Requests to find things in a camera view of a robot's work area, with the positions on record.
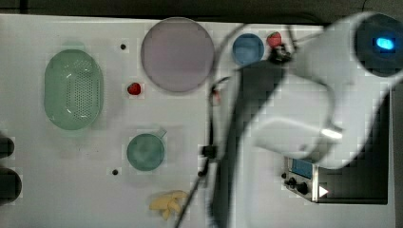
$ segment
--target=red object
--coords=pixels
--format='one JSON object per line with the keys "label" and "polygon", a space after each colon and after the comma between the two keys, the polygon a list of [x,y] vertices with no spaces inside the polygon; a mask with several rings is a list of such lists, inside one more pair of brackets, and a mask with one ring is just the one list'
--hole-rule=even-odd
{"label": "red object", "polygon": [[142,93],[142,87],[138,83],[134,83],[127,88],[130,95],[139,95]]}
{"label": "red object", "polygon": [[278,47],[282,44],[281,42],[281,34],[279,32],[273,32],[267,37],[267,44],[270,46],[270,48],[275,48]]}

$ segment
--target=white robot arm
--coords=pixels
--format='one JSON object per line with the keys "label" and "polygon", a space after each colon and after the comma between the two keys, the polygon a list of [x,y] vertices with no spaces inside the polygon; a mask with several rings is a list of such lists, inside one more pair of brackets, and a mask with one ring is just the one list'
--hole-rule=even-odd
{"label": "white robot arm", "polygon": [[218,227],[228,227],[234,189],[237,211],[244,210],[247,175],[237,170],[253,165],[242,160],[253,147],[327,169],[356,158],[402,68],[403,25],[365,12],[326,28],[287,66],[262,61],[240,69],[221,93],[211,204]]}

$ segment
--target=blue bowl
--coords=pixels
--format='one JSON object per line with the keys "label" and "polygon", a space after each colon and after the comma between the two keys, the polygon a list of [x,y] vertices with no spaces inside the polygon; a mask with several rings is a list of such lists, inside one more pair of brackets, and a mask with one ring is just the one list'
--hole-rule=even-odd
{"label": "blue bowl", "polygon": [[232,53],[238,65],[250,65],[261,60],[264,54],[264,44],[255,34],[242,34],[235,40]]}

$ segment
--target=small display screen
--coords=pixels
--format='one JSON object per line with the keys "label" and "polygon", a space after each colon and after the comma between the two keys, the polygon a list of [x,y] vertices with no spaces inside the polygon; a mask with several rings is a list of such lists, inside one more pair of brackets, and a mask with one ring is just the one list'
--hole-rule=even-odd
{"label": "small display screen", "polygon": [[307,161],[293,160],[291,171],[295,174],[301,175],[302,177],[308,179],[312,178],[312,164]]}

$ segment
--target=cable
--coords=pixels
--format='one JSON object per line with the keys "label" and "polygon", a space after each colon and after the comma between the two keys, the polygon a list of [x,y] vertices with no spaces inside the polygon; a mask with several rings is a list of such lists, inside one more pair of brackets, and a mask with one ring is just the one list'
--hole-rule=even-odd
{"label": "cable", "polygon": [[365,0],[364,3],[362,4],[362,9],[361,9],[362,12],[363,12],[364,9],[365,9],[365,4],[366,4],[366,3],[367,3],[367,0]]}

